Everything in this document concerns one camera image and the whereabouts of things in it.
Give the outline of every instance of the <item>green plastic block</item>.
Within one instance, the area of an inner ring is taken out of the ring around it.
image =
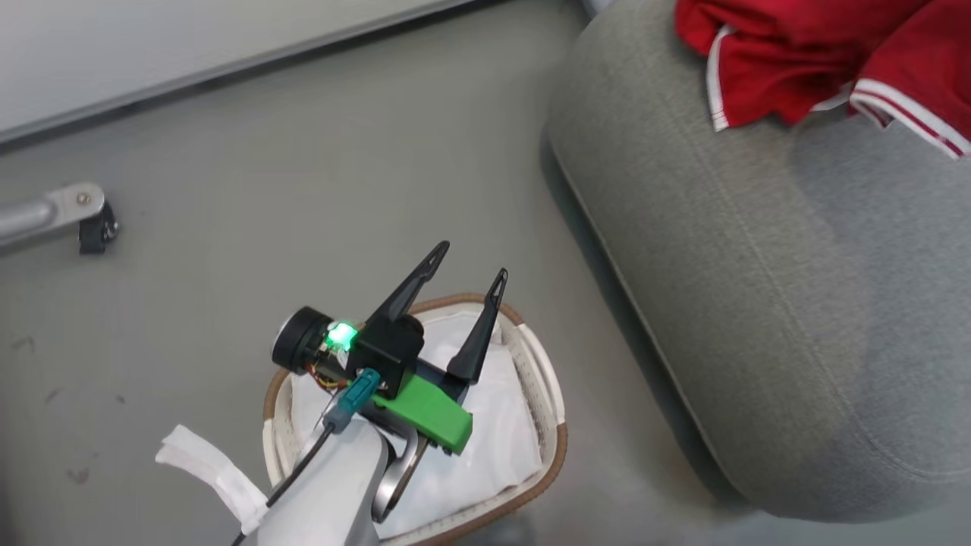
[[[472,414],[417,375],[410,374],[404,383],[393,400],[375,394],[375,405],[394,412],[443,448],[461,454],[472,435]]]

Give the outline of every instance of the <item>basket rim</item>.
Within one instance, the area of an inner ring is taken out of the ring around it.
[[[416,303],[415,305],[412,305],[408,312],[416,315],[426,311],[432,311],[434,309],[440,309],[442,307],[449,307],[461,303],[485,303],[485,301],[486,297],[483,294],[467,292]],[[513,325],[521,326],[525,324],[519,313],[517,313],[516,310],[514,310],[511,306],[503,303],[499,311],[505,315],[506,318],[513,323]],[[276,416],[277,395],[280,393],[280,388],[284,385],[284,381],[286,381],[286,378],[289,375],[290,372],[280,368],[280,370],[277,371],[276,375],[274,375],[273,379],[270,381],[270,387],[266,392],[266,397],[263,399],[264,423],[267,421],[272,421]],[[428,545],[452,542],[476,529],[485,527],[486,525],[515,512],[527,502],[541,495],[546,489],[549,488],[563,467],[563,462],[566,460],[567,436],[566,423],[564,422],[558,424],[556,426],[556,452],[553,454],[550,467],[547,469],[546,473],[543,474],[543,478],[536,482],[533,487],[520,493],[519,495],[516,495],[516,497],[511,499],[509,502],[485,512],[481,516],[465,522],[454,529],[449,529],[441,534],[437,534],[431,538],[422,540],[417,544]]]

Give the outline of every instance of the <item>black cable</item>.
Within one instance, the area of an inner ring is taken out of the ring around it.
[[[307,453],[307,457],[300,460],[300,462],[293,467],[293,471],[290,472],[290,475],[287,476],[284,482],[280,484],[280,486],[277,488],[277,490],[274,491],[272,495],[270,495],[270,499],[266,501],[267,508],[276,504],[277,501],[280,500],[280,497],[284,493],[286,493],[286,490],[290,489],[290,486],[293,485],[293,482],[295,482],[297,477],[299,477],[300,474],[304,471],[304,468],[306,468],[307,465],[310,464],[310,459],[313,459],[314,455],[316,455],[317,452],[320,451],[320,448],[323,447],[323,442],[327,441],[327,438],[330,437],[330,433],[333,431],[334,431],[333,423],[328,423],[323,428],[323,433],[320,435],[320,438],[318,438],[317,441],[314,442],[314,447],[310,448],[310,452]],[[233,540],[232,546],[240,546],[240,544],[242,544],[244,540],[246,540],[246,536],[242,532],[240,532],[239,535],[236,536],[236,540]]]

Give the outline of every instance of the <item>metal leg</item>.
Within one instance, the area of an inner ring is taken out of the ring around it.
[[[118,224],[105,192],[85,182],[0,206],[0,247],[73,222],[80,223],[81,254],[104,254],[117,236]]]

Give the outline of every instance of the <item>green led light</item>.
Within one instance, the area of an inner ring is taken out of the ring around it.
[[[347,323],[337,323],[327,332],[327,346],[331,349],[351,349],[351,340],[357,335],[357,330]]]

